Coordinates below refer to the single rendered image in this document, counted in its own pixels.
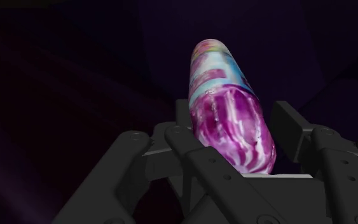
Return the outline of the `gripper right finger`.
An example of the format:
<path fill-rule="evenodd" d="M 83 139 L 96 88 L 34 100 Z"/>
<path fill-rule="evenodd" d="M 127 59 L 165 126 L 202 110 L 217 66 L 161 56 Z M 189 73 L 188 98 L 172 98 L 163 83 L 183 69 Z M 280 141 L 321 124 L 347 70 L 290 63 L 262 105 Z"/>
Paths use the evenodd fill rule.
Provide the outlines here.
<path fill-rule="evenodd" d="M 286 101 L 274 102 L 270 132 L 292 162 L 324 182 L 333 224 L 358 224 L 358 140 L 310 123 Z"/>

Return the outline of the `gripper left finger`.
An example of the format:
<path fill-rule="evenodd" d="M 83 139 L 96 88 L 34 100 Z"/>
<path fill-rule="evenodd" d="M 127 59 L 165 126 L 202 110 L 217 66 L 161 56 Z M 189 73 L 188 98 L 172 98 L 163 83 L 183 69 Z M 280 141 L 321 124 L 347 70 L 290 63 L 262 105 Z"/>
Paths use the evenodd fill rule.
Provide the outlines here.
<path fill-rule="evenodd" d="M 158 124 L 158 150 L 144 132 L 120 134 L 52 224 L 136 224 L 134 208 L 149 182 L 182 176 L 181 224 L 286 224 L 285 218 L 217 150 L 187 128 L 184 100 L 176 120 Z"/>

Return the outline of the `purple white patterned bottle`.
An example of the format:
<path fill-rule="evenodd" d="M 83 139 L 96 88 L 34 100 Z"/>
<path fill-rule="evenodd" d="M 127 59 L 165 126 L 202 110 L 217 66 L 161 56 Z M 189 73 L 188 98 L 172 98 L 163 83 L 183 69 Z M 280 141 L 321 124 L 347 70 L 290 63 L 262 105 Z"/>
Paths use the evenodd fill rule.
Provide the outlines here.
<path fill-rule="evenodd" d="M 195 137 L 215 148 L 241 174 L 270 174 L 275 143 L 259 99 L 229 49 L 206 39 L 193 50 L 189 113 Z"/>

